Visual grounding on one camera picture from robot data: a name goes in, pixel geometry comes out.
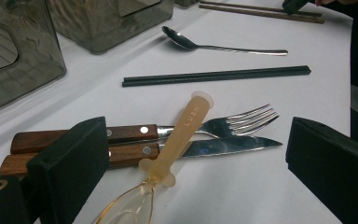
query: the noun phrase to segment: gray plastic container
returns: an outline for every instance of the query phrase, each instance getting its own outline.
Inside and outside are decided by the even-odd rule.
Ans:
[[[174,0],[48,0],[58,33],[93,54],[169,20]]]
[[[46,2],[0,0],[0,107],[65,72]]]

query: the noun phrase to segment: fork handle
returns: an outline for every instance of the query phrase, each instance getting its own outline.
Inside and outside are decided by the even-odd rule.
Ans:
[[[16,133],[10,147],[11,154],[36,153],[51,145],[67,130]],[[107,127],[108,144],[129,143],[142,140],[157,140],[156,124]]]

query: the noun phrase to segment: wooden handle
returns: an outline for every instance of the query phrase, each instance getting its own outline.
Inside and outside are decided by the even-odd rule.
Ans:
[[[109,151],[109,169],[137,165],[145,158],[154,160],[159,154],[157,143],[114,146],[110,147]],[[27,162],[36,155],[37,153],[24,153],[6,156],[0,168],[0,175],[27,175]]]
[[[286,13],[286,11],[283,9],[272,8],[272,7],[254,7],[254,6],[221,3],[221,2],[209,2],[209,1],[200,1],[200,3],[205,4],[205,5],[213,5],[213,6],[221,6],[221,7],[239,7],[239,8],[247,8],[247,9],[252,9],[252,10]],[[307,12],[307,11],[297,11],[294,14],[303,15],[303,16],[322,17],[321,13]]]
[[[40,152],[60,138],[67,130],[16,133],[10,154]],[[158,139],[157,125],[133,125],[106,128],[108,144]]]
[[[229,8],[229,7],[213,7],[208,5],[199,5],[199,8],[216,10],[216,11],[224,11],[224,12],[233,12],[251,16],[259,16],[259,17],[267,17],[288,21],[304,21],[304,22],[313,22],[313,23],[324,23],[324,19],[318,17],[302,17],[302,16],[289,16],[278,13],[268,13],[268,12],[259,12],[253,10],[245,10],[245,9],[237,9],[237,8]]]

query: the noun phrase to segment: fork tines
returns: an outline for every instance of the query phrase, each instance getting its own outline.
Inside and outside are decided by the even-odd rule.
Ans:
[[[228,117],[227,123],[232,134],[248,135],[255,133],[277,119],[279,116],[273,111],[273,108],[267,109],[269,106],[270,104],[263,105],[257,109]]]

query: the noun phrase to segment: chopstick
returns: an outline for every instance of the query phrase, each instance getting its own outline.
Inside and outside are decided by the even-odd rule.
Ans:
[[[309,75],[310,68],[306,65],[291,67],[262,68],[211,73],[194,73],[180,75],[163,75],[151,77],[124,77],[122,87],[177,84],[202,81],[218,81],[259,77],[290,77]]]
[[[287,14],[280,14],[280,13],[269,13],[269,12],[255,11],[255,10],[238,9],[238,8],[234,8],[234,7],[242,7],[242,8],[249,8],[249,9],[258,9],[258,10],[278,12],[279,9],[277,9],[277,8],[249,7],[249,6],[243,6],[243,5],[215,3],[215,2],[206,2],[206,1],[200,1],[200,2],[201,2],[201,4],[199,5],[199,7],[204,8],[204,9],[233,12],[233,13],[239,13],[239,14],[245,14],[245,15],[251,15],[251,16],[267,17],[267,18],[289,20],[289,21],[324,23],[324,19],[319,18],[321,16],[320,14],[313,15],[313,13],[312,13],[312,16],[308,17],[308,14],[310,14],[311,12],[306,12],[307,16],[304,14],[304,12],[301,13],[301,16],[294,16],[294,15],[287,15]]]
[[[240,7],[240,8],[248,8],[248,9],[253,9],[253,10],[286,13],[283,9],[273,8],[273,7],[254,7],[254,6],[246,6],[246,5],[239,5],[239,4],[208,2],[208,1],[200,1],[200,3],[205,4],[205,5],[213,5],[213,6],[221,6],[221,7]],[[298,12],[296,12],[294,14],[303,15],[303,16],[322,17],[322,13],[307,12],[307,11],[298,11]]]

